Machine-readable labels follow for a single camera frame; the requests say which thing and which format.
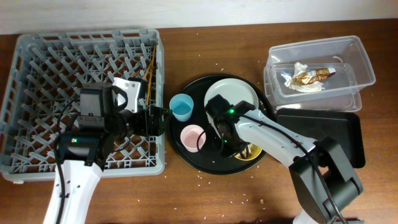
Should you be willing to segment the light blue plastic cup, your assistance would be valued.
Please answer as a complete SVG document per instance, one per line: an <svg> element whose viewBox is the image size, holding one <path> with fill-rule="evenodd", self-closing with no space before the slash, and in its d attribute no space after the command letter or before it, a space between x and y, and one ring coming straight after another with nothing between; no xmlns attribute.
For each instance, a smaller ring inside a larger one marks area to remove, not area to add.
<svg viewBox="0 0 398 224"><path fill-rule="evenodd" d="M173 96L169 103L169 108L172 110L173 116L180 122L190 119L193 107L193 99L184 93Z"/></svg>

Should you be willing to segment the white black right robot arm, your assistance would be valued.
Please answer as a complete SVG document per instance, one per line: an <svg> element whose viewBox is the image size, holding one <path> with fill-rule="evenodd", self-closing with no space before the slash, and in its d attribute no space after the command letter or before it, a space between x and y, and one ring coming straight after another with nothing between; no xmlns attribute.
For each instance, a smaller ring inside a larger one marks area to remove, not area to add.
<svg viewBox="0 0 398 224"><path fill-rule="evenodd" d="M341 211L363 192L363 185L342 147L332 138L317 141L268 118L247 101L233 105L220 94L205 111L221 138L225 157L252 143L288 168L302 207L294 223L346 223Z"/></svg>

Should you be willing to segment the gold foil snack wrapper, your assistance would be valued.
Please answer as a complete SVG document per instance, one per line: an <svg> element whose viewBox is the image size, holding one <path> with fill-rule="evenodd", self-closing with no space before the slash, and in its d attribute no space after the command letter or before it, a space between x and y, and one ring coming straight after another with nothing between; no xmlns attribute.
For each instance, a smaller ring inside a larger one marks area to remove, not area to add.
<svg viewBox="0 0 398 224"><path fill-rule="evenodd" d="M294 83L297 85L309 85L315 82L326 80L336 73L334 68L321 68L318 70L311 70L308 72L302 72L297 76L294 76Z"/></svg>

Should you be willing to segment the grey round plate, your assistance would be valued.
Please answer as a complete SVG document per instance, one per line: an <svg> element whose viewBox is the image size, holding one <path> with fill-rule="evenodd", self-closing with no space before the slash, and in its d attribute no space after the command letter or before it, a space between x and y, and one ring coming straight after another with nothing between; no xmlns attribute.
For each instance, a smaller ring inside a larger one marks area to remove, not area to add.
<svg viewBox="0 0 398 224"><path fill-rule="evenodd" d="M225 78L212 84L205 94L204 106L216 95L221 95L233 106L246 101L255 109L259 108L259 98L253 87L237 78Z"/></svg>

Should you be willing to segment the pink plastic cup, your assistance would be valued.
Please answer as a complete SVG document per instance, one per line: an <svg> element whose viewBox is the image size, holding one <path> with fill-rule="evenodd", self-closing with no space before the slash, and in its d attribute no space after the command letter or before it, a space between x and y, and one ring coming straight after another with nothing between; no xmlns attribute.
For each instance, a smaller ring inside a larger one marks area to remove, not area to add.
<svg viewBox="0 0 398 224"><path fill-rule="evenodd" d="M196 153L206 142L206 134L202 127L191 124L182 129L180 140L187 151Z"/></svg>

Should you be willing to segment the yellow bowl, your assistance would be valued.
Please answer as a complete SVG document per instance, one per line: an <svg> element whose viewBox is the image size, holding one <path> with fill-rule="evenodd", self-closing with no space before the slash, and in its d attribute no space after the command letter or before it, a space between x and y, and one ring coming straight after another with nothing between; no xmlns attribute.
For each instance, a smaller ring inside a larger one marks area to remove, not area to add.
<svg viewBox="0 0 398 224"><path fill-rule="evenodd" d="M263 150L252 144L252 143L247 143L243 148L234 156L235 159L241 160L241 161L251 161L257 158L260 153L262 153Z"/></svg>

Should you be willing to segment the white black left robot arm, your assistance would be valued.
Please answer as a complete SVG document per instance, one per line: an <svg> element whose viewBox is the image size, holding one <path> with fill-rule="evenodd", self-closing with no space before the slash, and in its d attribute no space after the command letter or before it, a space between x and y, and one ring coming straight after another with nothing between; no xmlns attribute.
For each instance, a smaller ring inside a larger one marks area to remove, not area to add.
<svg viewBox="0 0 398 224"><path fill-rule="evenodd" d="M45 223L84 223L91 198L115 140L132 134L161 136L172 110L158 106L128 109L130 98L110 83L87 83L76 97L78 129L68 125L54 145L55 180Z"/></svg>

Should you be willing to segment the white tissue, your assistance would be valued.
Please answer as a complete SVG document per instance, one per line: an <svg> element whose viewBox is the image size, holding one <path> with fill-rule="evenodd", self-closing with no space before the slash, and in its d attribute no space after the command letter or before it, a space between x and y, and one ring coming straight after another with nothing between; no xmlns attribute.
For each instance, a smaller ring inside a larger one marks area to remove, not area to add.
<svg viewBox="0 0 398 224"><path fill-rule="evenodd" d="M313 93L323 90L324 77L327 78L329 69L308 70L307 64L296 62L294 64L294 73L282 72L280 75L285 80L284 85L301 93Z"/></svg>

